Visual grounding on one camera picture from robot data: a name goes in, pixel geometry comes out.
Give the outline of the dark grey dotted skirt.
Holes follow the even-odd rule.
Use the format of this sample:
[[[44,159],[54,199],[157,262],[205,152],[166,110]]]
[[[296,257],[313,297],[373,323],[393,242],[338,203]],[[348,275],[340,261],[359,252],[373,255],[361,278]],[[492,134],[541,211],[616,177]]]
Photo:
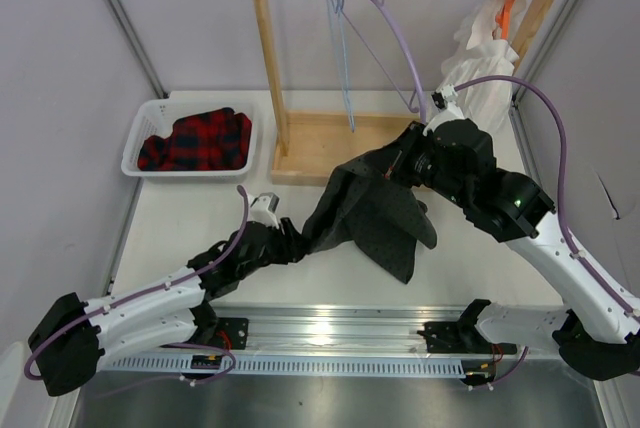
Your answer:
[[[311,253],[352,241],[403,284],[414,274],[416,246],[437,245],[427,206],[413,191],[384,177],[396,152],[371,150],[337,166],[303,226]]]

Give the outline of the light blue wire hanger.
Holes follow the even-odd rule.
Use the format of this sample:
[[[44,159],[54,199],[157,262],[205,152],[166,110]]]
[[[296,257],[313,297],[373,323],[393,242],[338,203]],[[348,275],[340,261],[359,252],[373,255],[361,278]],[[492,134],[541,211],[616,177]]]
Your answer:
[[[343,18],[344,1],[345,0],[325,0],[330,40],[334,53],[338,79],[340,82],[343,105],[346,111],[349,129],[351,132],[354,132],[356,129],[356,123],[349,87],[348,50]]]

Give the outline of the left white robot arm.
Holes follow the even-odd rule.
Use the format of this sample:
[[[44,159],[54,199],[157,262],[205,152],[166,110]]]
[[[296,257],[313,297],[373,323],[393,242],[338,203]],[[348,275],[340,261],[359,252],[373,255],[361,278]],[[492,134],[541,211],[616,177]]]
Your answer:
[[[249,221],[137,291],[88,301],[76,293],[63,295],[28,338],[24,376],[43,382],[48,395],[57,397],[127,356],[168,345],[207,347],[218,325],[211,301],[260,268],[300,261],[308,245],[288,218],[276,227]]]

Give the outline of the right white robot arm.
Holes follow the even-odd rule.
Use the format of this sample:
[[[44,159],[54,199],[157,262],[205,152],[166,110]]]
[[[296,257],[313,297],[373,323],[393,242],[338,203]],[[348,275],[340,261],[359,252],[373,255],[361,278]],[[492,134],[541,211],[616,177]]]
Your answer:
[[[498,167],[488,133],[469,119],[436,129],[412,122],[384,151],[386,179],[426,186],[455,204],[476,229],[533,266],[563,300],[554,309],[475,300],[456,328],[464,349],[508,343],[555,352],[598,381],[638,374],[638,299],[616,299],[622,288],[563,233],[552,199],[528,176]]]

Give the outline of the purple plastic hanger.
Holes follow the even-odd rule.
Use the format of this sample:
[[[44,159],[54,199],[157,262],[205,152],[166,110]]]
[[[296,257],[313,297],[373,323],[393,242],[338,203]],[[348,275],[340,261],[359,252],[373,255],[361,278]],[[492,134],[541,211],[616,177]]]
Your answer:
[[[360,39],[360,41],[362,42],[362,44],[365,46],[365,48],[368,50],[369,54],[373,57],[374,61],[377,63],[377,65],[379,66],[379,68],[382,70],[383,74],[385,75],[385,77],[387,78],[387,80],[391,83],[392,88],[396,91],[396,93],[400,96],[401,101],[405,104],[406,108],[412,113],[412,114],[417,114],[419,117],[419,120],[421,122],[425,122],[427,120],[427,102],[426,102],[426,96],[425,96],[425,92],[424,89],[422,87],[422,83],[420,80],[420,76],[418,73],[418,69],[416,67],[414,58],[410,52],[410,48],[408,45],[408,42],[406,41],[401,28],[399,26],[399,24],[396,22],[396,20],[393,18],[393,16],[391,15],[391,13],[388,11],[388,9],[385,6],[385,0],[368,0],[369,2],[371,2],[375,8],[379,11],[379,13],[382,15],[382,17],[384,18],[385,22],[387,23],[389,29],[391,30],[392,34],[394,35],[396,42],[404,56],[404,59],[407,63],[409,72],[411,74],[411,78],[413,80],[413,92],[412,95],[409,99],[407,99],[404,95],[402,90],[399,88],[399,85],[393,80],[393,78],[391,77],[390,73],[386,70],[386,68],[384,67],[383,63],[381,62],[381,60],[379,59],[379,57],[374,53],[374,51],[372,50],[372,48],[370,47],[370,45],[368,44],[368,42],[365,40],[364,36],[359,32],[359,30],[356,28],[355,24],[349,19],[349,17],[346,15],[345,13],[345,9],[344,9],[344,30],[345,30],[345,25],[348,25],[353,32],[357,35],[357,37]]]

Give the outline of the orange plastic hanger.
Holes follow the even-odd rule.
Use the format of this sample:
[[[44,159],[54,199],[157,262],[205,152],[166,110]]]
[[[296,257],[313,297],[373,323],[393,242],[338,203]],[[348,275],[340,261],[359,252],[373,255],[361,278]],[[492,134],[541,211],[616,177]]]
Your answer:
[[[499,38],[502,40],[509,39],[512,10],[517,1],[518,0],[504,0],[502,7],[496,13],[496,29],[494,30],[495,38]]]

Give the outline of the wooden clothes rack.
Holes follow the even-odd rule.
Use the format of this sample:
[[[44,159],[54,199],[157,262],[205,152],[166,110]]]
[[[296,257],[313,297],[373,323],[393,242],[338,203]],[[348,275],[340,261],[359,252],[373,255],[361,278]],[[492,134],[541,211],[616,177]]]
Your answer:
[[[511,41],[520,59],[525,58],[554,1],[531,1]],[[399,134],[409,120],[406,116],[358,114],[355,118],[364,128],[350,134],[346,119],[336,113],[288,111],[281,87],[269,2],[253,0],[253,4],[277,128],[271,169],[274,183],[321,186],[335,166]]]

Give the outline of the red plaid garment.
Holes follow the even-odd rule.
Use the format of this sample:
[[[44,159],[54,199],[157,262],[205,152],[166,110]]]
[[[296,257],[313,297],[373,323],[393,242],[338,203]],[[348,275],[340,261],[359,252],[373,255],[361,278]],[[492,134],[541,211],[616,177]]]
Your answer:
[[[180,118],[171,134],[146,139],[136,166],[141,171],[228,171],[244,168],[252,122],[230,107]]]

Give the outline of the white plastic basket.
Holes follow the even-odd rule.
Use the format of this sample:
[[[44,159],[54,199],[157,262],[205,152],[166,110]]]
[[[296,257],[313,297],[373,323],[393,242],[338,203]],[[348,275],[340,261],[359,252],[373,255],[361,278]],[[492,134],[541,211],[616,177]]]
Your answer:
[[[252,122],[252,132],[249,144],[248,160],[244,168],[228,171],[169,171],[150,172],[137,168],[139,151],[143,142],[150,136],[168,137],[172,132],[172,125],[180,118],[195,114],[210,112],[224,107],[230,107],[235,112],[244,113]],[[216,181],[240,180],[252,166],[257,143],[260,138],[260,121],[255,115],[254,107],[242,102],[215,102],[204,98],[194,100],[151,100],[144,103],[134,118],[125,150],[121,168],[124,174],[131,177],[141,177],[157,180],[186,180],[207,179]]]

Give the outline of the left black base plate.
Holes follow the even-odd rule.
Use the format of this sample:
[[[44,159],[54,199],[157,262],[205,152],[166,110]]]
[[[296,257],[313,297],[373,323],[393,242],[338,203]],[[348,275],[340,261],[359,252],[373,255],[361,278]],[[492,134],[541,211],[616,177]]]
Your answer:
[[[228,351],[244,350],[249,335],[249,324],[248,318],[219,318],[213,327],[205,329],[198,341],[203,345]]]

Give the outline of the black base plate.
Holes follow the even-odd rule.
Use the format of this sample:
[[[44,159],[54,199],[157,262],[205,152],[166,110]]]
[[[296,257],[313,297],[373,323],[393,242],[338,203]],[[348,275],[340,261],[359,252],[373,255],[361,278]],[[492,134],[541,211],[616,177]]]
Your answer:
[[[505,354],[515,355],[515,344],[494,345],[483,338],[473,325],[453,321],[425,322],[416,332],[424,339],[427,351],[434,354]]]
[[[198,341],[203,345],[228,351],[244,350],[249,335],[249,324],[248,318],[219,318],[213,327],[205,329]]]

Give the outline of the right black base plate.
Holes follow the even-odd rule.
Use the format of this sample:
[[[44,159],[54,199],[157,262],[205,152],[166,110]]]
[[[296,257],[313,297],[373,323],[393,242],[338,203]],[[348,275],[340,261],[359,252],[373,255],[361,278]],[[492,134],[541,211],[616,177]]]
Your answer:
[[[453,321],[425,322],[416,332],[424,339],[427,351],[434,354],[505,354],[515,355],[515,344],[494,345],[483,338],[473,325]]]

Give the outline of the aluminium mounting rail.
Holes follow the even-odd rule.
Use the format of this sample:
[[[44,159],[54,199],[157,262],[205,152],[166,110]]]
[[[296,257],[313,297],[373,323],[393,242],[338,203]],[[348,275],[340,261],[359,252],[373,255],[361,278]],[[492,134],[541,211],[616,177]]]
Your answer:
[[[399,358],[426,355],[417,332],[428,321],[454,321],[462,306],[365,307],[212,305],[217,315],[246,318],[241,355]]]

